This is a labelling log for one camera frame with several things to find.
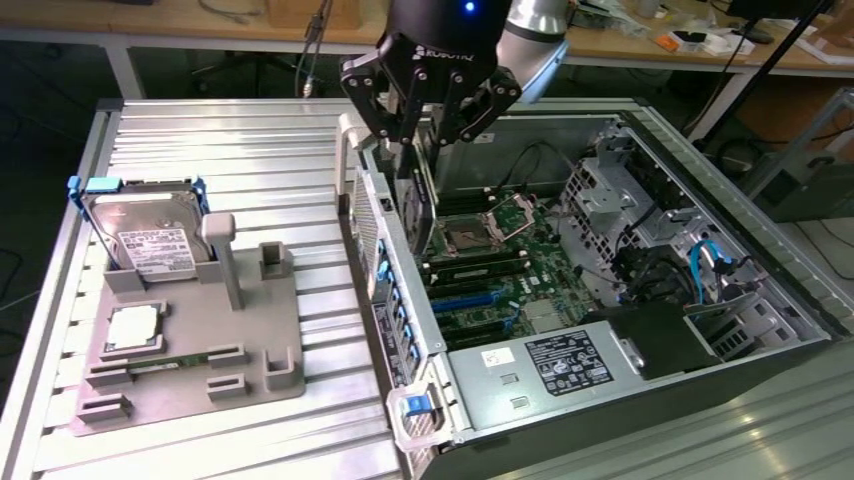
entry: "circuit board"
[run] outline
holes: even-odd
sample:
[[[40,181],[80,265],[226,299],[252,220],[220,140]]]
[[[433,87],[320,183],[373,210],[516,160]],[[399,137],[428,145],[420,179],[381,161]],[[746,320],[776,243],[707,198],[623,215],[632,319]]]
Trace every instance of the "circuit board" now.
[[[559,236],[529,199],[509,191],[501,192],[488,213],[440,217],[436,225],[421,257],[424,267],[451,259],[471,263],[487,256],[497,258],[513,252],[520,255],[516,265],[520,268],[512,274],[499,271],[493,278],[484,278],[485,268],[475,265],[471,273],[480,278],[471,281],[431,285],[431,278],[423,277],[451,349],[571,327],[596,308],[581,280],[572,274]],[[491,303],[465,307],[468,298]],[[457,305],[463,308],[444,311],[445,306]]]

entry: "motherboard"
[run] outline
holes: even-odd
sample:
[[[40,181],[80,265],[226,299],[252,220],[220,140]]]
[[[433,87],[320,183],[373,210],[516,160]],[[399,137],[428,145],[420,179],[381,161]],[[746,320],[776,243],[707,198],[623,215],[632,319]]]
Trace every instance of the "motherboard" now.
[[[536,198],[488,198],[487,211],[437,218],[420,258],[451,350],[571,327],[596,309]]]

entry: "metal slotted surface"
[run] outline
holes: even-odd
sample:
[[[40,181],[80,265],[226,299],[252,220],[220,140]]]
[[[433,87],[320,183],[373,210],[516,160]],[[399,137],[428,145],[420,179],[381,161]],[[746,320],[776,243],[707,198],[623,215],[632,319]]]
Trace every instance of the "metal slotted surface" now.
[[[335,125],[348,108],[344,100],[125,104],[112,151],[101,157],[106,174],[125,180],[200,175],[210,209],[234,215],[233,248],[280,240],[293,251],[307,392],[73,437],[65,425],[105,264],[102,248],[89,241],[78,253],[82,270],[69,275],[73,306],[56,320],[65,341],[32,468],[41,478],[399,476],[333,205]]]

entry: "warning label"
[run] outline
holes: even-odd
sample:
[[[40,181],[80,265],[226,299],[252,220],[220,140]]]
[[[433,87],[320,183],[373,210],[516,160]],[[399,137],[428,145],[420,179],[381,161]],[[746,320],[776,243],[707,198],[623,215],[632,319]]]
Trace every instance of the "warning label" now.
[[[544,338],[524,346],[545,390],[555,397],[613,380],[585,331]]]
[[[118,232],[118,238],[140,274],[182,272],[196,268],[182,229]]]

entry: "hard drive label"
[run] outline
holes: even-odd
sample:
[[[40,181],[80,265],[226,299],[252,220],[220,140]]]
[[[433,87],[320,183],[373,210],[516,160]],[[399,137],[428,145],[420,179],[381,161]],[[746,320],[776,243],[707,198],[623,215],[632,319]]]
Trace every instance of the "hard drive label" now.
[[[118,232],[118,238],[133,268],[141,275],[196,268],[182,229]]]
[[[559,397],[613,380],[584,330],[527,342],[548,393]]]

